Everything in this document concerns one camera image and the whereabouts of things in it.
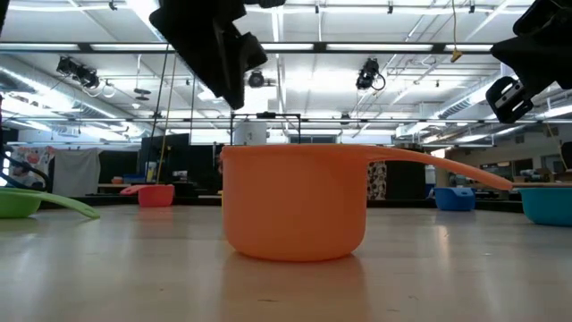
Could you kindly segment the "black cabinet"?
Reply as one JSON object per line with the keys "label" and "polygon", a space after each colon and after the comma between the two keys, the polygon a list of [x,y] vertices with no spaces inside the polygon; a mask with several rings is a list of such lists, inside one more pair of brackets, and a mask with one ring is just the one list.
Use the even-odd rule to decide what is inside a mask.
{"label": "black cabinet", "polygon": [[386,165],[386,199],[425,199],[425,166],[423,164],[409,161],[387,161]]}

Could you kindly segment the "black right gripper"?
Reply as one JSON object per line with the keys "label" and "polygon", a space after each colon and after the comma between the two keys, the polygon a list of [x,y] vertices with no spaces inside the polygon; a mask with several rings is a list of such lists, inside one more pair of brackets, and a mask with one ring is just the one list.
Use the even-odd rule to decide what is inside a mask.
{"label": "black right gripper", "polygon": [[514,38],[494,44],[491,53],[527,90],[540,92],[554,82],[572,89],[572,0],[535,0],[513,32]]}

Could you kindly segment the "red dotted cloth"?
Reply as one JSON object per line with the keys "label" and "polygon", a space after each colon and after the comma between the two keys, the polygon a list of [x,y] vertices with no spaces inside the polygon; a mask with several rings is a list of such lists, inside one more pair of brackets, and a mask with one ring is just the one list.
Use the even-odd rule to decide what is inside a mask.
{"label": "red dotted cloth", "polygon": [[372,162],[367,168],[367,199],[385,200],[387,165],[385,162]]}

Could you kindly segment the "white cylindrical tank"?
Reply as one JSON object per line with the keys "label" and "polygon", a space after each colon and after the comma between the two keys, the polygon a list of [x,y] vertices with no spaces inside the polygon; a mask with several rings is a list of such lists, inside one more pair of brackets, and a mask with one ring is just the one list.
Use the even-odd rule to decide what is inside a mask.
{"label": "white cylindrical tank", "polygon": [[261,122],[241,122],[233,130],[233,144],[259,146],[267,142],[267,124]]}

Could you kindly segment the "green measuring cup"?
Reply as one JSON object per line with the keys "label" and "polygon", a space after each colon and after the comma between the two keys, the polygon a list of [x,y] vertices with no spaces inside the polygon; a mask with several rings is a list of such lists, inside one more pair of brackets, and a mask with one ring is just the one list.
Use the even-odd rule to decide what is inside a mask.
{"label": "green measuring cup", "polygon": [[2,187],[0,188],[0,219],[29,217],[39,210],[42,201],[75,210],[90,219],[100,217],[94,208],[75,199],[43,191]]}

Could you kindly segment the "teal measuring cup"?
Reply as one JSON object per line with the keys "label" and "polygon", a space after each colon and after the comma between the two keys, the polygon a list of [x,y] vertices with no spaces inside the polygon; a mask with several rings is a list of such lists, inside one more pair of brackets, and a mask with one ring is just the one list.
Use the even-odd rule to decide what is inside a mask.
{"label": "teal measuring cup", "polygon": [[518,190],[527,219],[536,225],[572,227],[572,188]]}

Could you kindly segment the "thin black crossbeam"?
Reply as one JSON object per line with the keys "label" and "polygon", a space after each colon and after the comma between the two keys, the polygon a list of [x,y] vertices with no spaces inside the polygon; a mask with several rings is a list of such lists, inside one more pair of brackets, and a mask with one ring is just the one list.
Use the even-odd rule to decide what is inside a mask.
{"label": "thin black crossbeam", "polygon": [[[215,118],[54,118],[54,117],[14,117],[3,122],[45,122],[45,123],[229,123],[230,121],[247,120],[270,123],[480,123],[499,124],[500,121],[493,119],[419,119],[419,118],[358,118],[358,119],[335,119],[335,118],[304,118],[297,116],[276,116],[275,118],[258,118],[255,115],[235,115],[234,117]],[[521,119],[507,124],[572,124],[572,119]]]}

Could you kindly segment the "red measuring cup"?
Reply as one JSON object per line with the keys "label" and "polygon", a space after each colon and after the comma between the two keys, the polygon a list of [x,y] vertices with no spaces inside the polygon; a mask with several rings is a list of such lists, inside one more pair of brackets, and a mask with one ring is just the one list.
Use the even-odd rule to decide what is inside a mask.
{"label": "red measuring cup", "polygon": [[475,193],[471,188],[435,188],[436,206],[442,211],[472,211],[475,209]]}
{"label": "red measuring cup", "polygon": [[133,185],[120,191],[121,195],[137,195],[143,208],[170,207],[173,203],[175,188],[171,184]]}

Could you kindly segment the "black partition panel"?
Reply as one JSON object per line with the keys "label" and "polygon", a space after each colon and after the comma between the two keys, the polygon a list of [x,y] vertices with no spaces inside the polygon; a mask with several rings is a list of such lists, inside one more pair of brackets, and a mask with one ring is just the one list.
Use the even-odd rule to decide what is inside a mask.
{"label": "black partition panel", "polygon": [[189,183],[189,135],[173,134],[144,138],[139,154],[139,171],[146,182],[172,184],[175,197],[192,197]]}

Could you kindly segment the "orange measuring cup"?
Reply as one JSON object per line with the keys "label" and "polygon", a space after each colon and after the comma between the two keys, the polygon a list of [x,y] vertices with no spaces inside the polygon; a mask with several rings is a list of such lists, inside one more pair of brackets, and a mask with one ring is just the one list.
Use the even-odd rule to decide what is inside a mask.
{"label": "orange measuring cup", "polygon": [[496,174],[421,152],[350,144],[225,146],[223,230],[239,253],[314,262],[342,258],[366,233],[367,167],[409,161],[463,174],[498,190]]}

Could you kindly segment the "silver ventilation duct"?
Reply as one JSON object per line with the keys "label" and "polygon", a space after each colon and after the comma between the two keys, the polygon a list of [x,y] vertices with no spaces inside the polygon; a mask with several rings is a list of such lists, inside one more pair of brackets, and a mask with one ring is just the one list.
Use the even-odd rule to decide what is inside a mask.
{"label": "silver ventilation duct", "polygon": [[469,107],[485,102],[486,91],[495,81],[505,76],[509,76],[515,80],[517,79],[517,75],[512,68],[508,67],[505,63],[500,63],[497,72],[479,80],[476,84],[464,89],[460,94],[441,104],[438,110],[432,115],[432,118],[447,119]]}
{"label": "silver ventilation duct", "polygon": [[112,119],[129,125],[133,135],[151,134],[150,125],[129,122],[129,119],[134,119],[132,114],[98,97],[91,97],[83,89],[72,86],[63,76],[49,75],[12,55],[0,55],[0,76],[6,76],[16,84],[16,89],[0,89],[0,93],[14,104],[20,104],[15,113],[52,118],[63,118],[65,114],[81,118],[84,123],[87,118]]}

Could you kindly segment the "black metal frame stand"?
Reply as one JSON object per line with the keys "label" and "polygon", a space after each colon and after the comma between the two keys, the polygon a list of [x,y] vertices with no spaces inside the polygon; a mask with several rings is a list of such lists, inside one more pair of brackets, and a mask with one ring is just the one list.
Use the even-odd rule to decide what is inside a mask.
{"label": "black metal frame stand", "polygon": [[[233,146],[233,130],[238,123],[241,122],[261,122],[266,123],[287,123],[292,125],[292,127],[298,132],[298,140],[301,139],[301,125],[302,117],[301,114],[291,114],[291,113],[275,113],[275,112],[259,112],[259,113],[233,113],[230,114],[230,145]],[[269,130],[267,128],[267,142],[271,137]]]}

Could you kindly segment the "black overhead crossbeam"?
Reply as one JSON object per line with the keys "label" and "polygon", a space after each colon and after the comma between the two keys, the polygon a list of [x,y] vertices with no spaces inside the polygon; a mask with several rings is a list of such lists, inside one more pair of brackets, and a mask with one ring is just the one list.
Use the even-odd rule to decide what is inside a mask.
{"label": "black overhead crossbeam", "polygon": [[[270,54],[379,54],[379,55],[450,55],[459,49],[465,55],[488,55],[491,43],[350,43],[350,42],[266,42],[262,48]],[[55,42],[3,42],[0,54],[107,54],[143,55],[173,52],[172,45],[161,42],[148,43],[55,43]]]}

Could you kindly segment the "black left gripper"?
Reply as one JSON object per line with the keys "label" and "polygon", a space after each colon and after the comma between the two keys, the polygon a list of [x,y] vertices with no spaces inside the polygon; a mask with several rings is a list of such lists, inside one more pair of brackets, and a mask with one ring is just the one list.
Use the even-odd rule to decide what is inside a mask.
{"label": "black left gripper", "polygon": [[[149,14],[182,61],[231,110],[244,105],[241,34],[234,25],[244,14],[241,0],[161,0]],[[265,64],[267,55],[257,37],[249,32],[243,38],[246,68]]]}

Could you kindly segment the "floral print cloth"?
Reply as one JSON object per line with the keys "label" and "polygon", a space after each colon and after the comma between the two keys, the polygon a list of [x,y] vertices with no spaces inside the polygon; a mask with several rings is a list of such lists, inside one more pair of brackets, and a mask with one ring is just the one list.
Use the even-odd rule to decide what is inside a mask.
{"label": "floral print cloth", "polygon": [[49,176],[49,165],[53,158],[49,148],[15,148],[11,152],[11,158],[35,169],[16,165],[11,162],[9,167],[10,178],[16,182],[34,189],[49,190],[52,186]]}

